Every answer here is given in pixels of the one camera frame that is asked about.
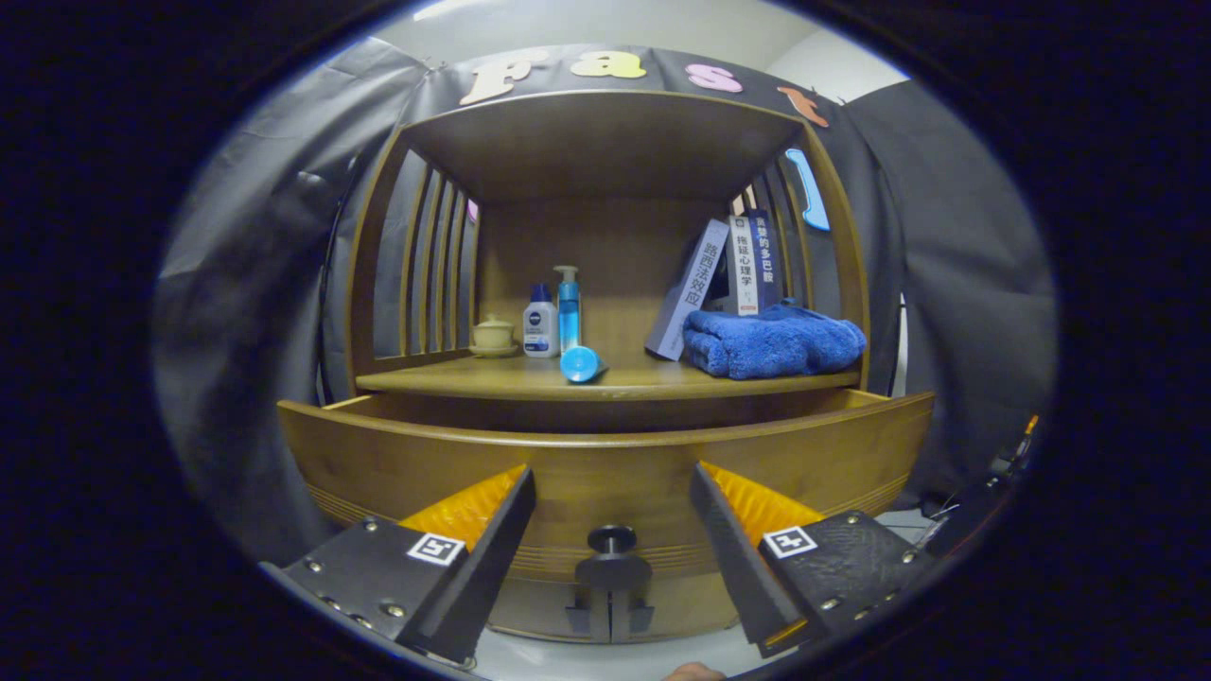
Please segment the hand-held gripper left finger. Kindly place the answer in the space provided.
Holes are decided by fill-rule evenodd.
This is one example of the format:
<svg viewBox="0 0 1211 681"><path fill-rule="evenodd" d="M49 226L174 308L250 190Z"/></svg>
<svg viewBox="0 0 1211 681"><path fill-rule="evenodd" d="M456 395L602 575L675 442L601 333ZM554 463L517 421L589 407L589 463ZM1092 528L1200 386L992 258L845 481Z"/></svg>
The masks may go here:
<svg viewBox="0 0 1211 681"><path fill-rule="evenodd" d="M367 515L286 567L286 594L386 656L463 665L475 654L536 505L533 471L511 468L411 521Z"/></svg>

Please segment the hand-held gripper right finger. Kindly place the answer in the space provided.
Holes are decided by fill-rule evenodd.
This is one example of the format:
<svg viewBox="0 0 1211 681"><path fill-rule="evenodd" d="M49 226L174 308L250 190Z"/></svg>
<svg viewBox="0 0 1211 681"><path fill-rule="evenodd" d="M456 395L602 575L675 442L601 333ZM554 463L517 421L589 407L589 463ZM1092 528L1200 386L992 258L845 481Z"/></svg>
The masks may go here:
<svg viewBox="0 0 1211 681"><path fill-rule="evenodd" d="M850 637L920 589L936 563L860 510L825 516L706 462L693 471L691 502L761 656Z"/></svg>

